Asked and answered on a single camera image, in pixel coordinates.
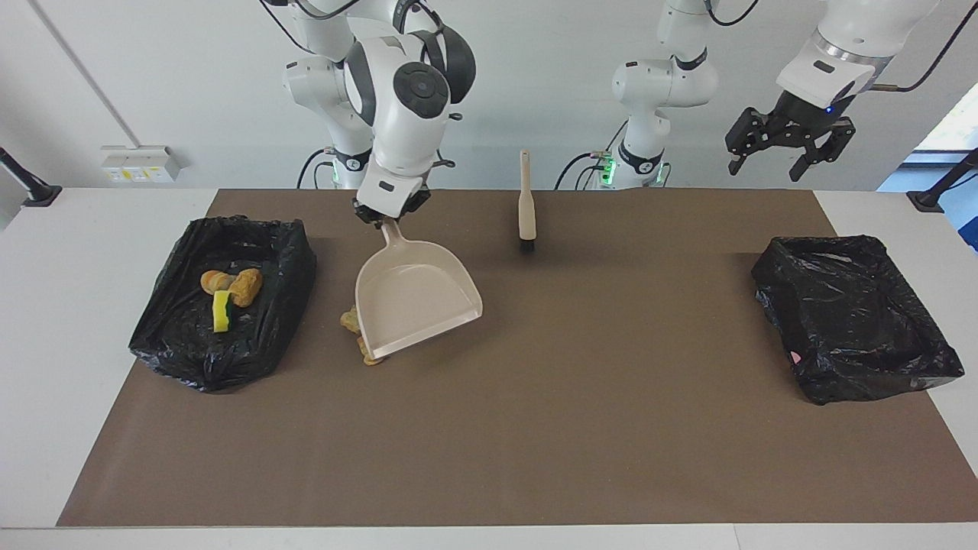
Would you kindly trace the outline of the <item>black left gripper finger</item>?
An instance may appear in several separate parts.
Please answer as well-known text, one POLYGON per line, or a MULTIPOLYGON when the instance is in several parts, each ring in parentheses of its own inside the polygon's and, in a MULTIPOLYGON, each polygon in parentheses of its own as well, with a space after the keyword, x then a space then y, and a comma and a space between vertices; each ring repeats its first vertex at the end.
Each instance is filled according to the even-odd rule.
POLYGON ((772 116, 758 109, 745 108, 724 136, 724 145, 731 155, 727 165, 730 176, 736 176, 748 156, 769 149, 769 122, 772 116))
POLYGON ((816 135, 813 130, 793 129, 793 144, 802 147, 804 152, 789 170, 792 182, 798 182, 814 164, 837 160, 854 135, 855 125, 851 118, 838 119, 821 135, 816 135))

